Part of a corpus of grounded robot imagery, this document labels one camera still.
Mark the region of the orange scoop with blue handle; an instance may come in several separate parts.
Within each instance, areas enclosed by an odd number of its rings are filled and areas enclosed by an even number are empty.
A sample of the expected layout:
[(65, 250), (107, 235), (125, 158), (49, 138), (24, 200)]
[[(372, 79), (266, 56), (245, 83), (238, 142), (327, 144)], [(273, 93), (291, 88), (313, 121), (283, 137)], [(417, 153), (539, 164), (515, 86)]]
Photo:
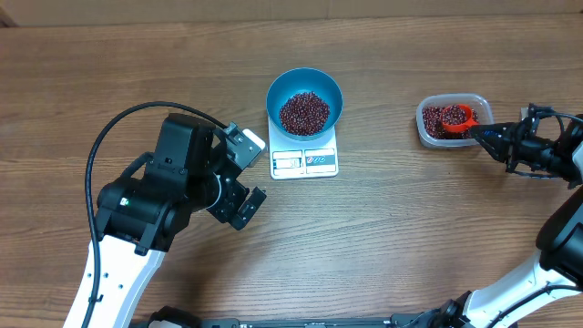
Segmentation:
[(451, 105), (442, 110), (440, 116), (441, 124), (448, 133), (461, 134), (471, 127), (477, 126), (479, 122), (474, 117), (474, 111), (468, 105)]

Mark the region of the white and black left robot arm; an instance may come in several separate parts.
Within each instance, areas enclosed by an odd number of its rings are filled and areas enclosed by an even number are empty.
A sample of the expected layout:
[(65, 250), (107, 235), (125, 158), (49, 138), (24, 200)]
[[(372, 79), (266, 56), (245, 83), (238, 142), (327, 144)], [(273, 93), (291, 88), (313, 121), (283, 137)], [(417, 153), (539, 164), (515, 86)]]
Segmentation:
[(67, 327), (128, 327), (139, 299), (192, 213), (207, 210), (237, 231), (266, 195), (237, 180), (266, 144), (235, 123), (226, 128), (172, 113), (154, 152), (135, 159), (97, 196), (95, 241)]

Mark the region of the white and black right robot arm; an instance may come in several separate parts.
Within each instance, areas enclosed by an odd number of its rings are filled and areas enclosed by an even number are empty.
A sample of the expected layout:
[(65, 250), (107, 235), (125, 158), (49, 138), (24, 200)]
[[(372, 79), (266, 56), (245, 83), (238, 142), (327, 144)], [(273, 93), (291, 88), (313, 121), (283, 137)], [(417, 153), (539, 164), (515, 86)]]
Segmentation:
[[(537, 136), (544, 118), (569, 122), (551, 140)], [(574, 192), (543, 225), (530, 258), (499, 281), (421, 315), (414, 320), (418, 327), (515, 327), (545, 305), (582, 293), (582, 117), (531, 108), (518, 122), (478, 126), (471, 133), (507, 172), (522, 164), (531, 169), (530, 178), (561, 178)]]

